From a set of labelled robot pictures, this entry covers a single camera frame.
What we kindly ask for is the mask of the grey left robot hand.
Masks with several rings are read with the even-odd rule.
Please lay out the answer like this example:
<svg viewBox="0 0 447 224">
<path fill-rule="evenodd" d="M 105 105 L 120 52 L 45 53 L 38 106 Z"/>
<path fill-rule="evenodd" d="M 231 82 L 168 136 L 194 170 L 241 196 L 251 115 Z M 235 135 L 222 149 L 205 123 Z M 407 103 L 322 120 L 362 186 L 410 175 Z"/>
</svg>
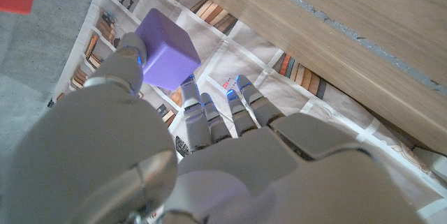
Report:
<svg viewBox="0 0 447 224">
<path fill-rule="evenodd" d="M 248 79 L 229 94 L 231 137 L 189 78 L 190 153 L 137 97 L 146 47 L 127 33 L 82 89 L 20 140 L 2 202 L 7 223 L 421 223 L 367 146 L 306 114 L 283 115 Z"/>
</svg>

